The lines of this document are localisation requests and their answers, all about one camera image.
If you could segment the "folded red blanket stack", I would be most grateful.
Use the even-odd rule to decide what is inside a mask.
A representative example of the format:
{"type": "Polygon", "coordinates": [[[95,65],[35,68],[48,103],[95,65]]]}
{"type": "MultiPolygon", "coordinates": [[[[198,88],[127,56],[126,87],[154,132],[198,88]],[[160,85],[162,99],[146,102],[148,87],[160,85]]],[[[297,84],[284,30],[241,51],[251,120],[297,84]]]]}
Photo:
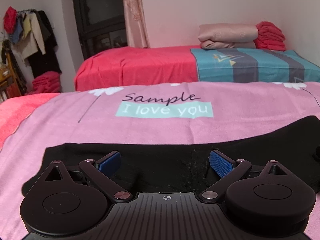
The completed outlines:
{"type": "Polygon", "coordinates": [[[286,40],[281,29],[275,24],[267,21],[262,21],[256,25],[258,37],[254,40],[257,49],[268,49],[276,51],[285,51],[286,40]]]}

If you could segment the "hanging clothes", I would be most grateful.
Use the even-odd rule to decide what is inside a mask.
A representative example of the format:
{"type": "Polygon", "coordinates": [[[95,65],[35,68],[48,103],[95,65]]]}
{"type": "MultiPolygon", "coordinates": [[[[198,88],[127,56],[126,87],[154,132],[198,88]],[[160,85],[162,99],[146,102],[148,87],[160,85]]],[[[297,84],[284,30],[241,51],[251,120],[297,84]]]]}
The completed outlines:
{"type": "Polygon", "coordinates": [[[57,41],[43,10],[17,11],[8,7],[3,28],[14,50],[31,67],[33,77],[46,72],[62,73],[56,57],[57,41]]]}

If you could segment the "pink printed bed sheet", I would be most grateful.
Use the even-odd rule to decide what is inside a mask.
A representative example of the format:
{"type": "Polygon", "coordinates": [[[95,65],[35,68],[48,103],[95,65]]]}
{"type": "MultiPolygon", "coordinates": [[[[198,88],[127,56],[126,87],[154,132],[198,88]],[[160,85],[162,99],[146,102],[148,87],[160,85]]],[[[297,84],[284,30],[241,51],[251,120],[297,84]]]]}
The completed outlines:
{"type": "Polygon", "coordinates": [[[319,83],[163,83],[61,93],[1,148],[1,238],[22,239],[22,185],[66,142],[191,145],[266,134],[319,116],[319,83]]]}

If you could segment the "wooden shelf unit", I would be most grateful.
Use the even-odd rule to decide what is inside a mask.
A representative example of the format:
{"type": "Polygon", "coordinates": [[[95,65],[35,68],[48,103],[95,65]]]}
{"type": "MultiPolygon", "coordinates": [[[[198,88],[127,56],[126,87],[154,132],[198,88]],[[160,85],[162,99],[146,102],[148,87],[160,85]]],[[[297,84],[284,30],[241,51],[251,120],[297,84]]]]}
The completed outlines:
{"type": "Polygon", "coordinates": [[[17,75],[12,67],[10,55],[6,53],[7,63],[1,61],[1,103],[4,101],[21,96],[17,82],[17,75]]]}

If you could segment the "folded beige quilt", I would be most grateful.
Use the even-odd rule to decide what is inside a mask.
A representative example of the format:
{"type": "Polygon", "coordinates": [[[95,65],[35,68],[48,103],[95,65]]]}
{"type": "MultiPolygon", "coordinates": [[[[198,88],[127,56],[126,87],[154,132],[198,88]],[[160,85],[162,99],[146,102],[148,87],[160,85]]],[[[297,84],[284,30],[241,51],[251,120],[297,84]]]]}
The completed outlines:
{"type": "Polygon", "coordinates": [[[216,23],[200,25],[198,39],[205,50],[223,48],[255,48],[258,38],[255,25],[216,23]]]}

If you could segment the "black pants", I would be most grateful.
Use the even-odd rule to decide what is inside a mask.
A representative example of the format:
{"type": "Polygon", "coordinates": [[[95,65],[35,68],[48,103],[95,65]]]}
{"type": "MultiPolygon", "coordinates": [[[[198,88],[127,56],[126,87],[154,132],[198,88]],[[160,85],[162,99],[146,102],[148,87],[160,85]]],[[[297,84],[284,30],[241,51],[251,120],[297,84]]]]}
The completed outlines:
{"type": "Polygon", "coordinates": [[[132,194],[200,193],[218,179],[209,164],[209,153],[214,148],[233,160],[245,159],[258,166],[276,160],[319,192],[319,119],[315,116],[307,116],[265,135],[214,144],[65,143],[43,151],[40,172],[55,160],[67,167],[77,167],[85,159],[99,160],[118,151],[121,166],[112,178],[132,194]]]}

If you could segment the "coral red blanket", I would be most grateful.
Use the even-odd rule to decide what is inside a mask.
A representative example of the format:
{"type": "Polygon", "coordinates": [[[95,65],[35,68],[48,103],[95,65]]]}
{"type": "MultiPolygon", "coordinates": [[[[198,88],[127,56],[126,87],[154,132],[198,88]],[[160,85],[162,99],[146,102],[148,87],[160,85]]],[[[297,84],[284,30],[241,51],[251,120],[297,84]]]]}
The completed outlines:
{"type": "Polygon", "coordinates": [[[1,148],[5,140],[16,132],[23,120],[28,118],[37,107],[42,106],[59,93],[31,94],[8,99],[1,103],[1,148]]]}

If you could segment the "pink curtain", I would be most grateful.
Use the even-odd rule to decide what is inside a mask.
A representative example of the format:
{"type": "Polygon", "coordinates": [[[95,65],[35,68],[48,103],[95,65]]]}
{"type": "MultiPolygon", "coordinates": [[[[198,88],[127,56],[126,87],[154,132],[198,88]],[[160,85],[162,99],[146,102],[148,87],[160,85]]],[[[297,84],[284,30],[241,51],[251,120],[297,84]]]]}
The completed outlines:
{"type": "Polygon", "coordinates": [[[143,1],[123,0],[127,44],[134,48],[149,48],[143,1]]]}

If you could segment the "red folded cloth pile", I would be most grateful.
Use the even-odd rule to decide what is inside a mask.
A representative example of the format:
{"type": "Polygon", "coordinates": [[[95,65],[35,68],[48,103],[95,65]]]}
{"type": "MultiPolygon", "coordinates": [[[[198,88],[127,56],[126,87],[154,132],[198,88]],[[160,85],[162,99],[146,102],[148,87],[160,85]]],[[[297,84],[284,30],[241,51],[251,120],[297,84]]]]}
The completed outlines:
{"type": "Polygon", "coordinates": [[[32,81],[32,88],[27,94],[31,95],[31,94],[60,93],[60,92],[61,92],[60,74],[57,72],[48,71],[36,77],[32,81]]]}

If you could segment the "dark window frame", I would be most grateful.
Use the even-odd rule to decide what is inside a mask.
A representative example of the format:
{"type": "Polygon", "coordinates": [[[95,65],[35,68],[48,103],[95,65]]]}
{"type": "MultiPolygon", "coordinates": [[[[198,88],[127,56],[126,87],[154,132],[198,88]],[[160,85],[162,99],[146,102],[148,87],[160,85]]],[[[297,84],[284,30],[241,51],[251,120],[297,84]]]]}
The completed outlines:
{"type": "Polygon", "coordinates": [[[127,46],[123,0],[73,0],[84,59],[127,46]]]}

